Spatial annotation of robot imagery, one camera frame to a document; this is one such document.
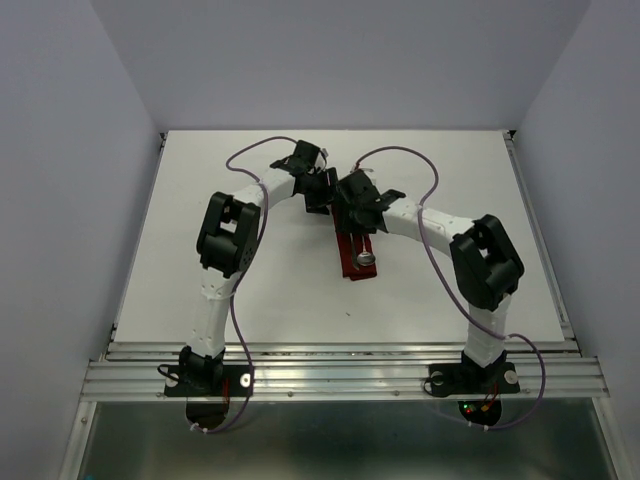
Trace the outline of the silver metal spoon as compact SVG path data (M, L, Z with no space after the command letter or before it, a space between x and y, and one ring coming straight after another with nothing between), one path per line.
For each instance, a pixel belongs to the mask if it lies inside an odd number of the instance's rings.
M375 255L367 248L367 237L361 235L361 251L356 254L356 262L359 266L369 267L376 263Z

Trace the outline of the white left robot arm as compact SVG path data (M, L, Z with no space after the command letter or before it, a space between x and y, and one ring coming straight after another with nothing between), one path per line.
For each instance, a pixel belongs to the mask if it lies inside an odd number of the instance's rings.
M271 163L263 175L232 165L242 154L274 141L292 143L293 152ZM231 194L212 194L197 236L201 297L179 365L189 370L188 382L199 393L213 393L222 384L226 321L235 316L235 293L258 252L269 210L300 195L308 213L330 213L337 173L327 166L327 157L325 149L312 143L277 135L226 160L227 170L249 177L252 183Z

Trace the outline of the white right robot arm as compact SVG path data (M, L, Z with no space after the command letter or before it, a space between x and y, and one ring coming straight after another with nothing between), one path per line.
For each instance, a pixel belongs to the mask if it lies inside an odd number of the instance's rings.
M426 208L397 190L380 192L356 170L333 187L338 229L352 234L383 232L425 246L450 296L461 294L469 326L460 366L463 384L482 390L496 378L494 363L504 353L507 310L525 273L502 222L494 215L458 217Z

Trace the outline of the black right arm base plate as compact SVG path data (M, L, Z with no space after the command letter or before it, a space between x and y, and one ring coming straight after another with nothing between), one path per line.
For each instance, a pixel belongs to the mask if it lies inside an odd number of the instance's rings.
M463 363L436 363L429 365L427 371L422 388L436 398L520 392L518 375L511 362L487 368Z

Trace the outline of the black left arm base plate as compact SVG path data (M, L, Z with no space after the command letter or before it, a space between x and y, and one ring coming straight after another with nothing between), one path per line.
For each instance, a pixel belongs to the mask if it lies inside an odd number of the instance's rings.
M213 379L184 373L178 365L160 364L157 372L164 378L163 394L169 398L251 397L253 386L248 365L229 365Z

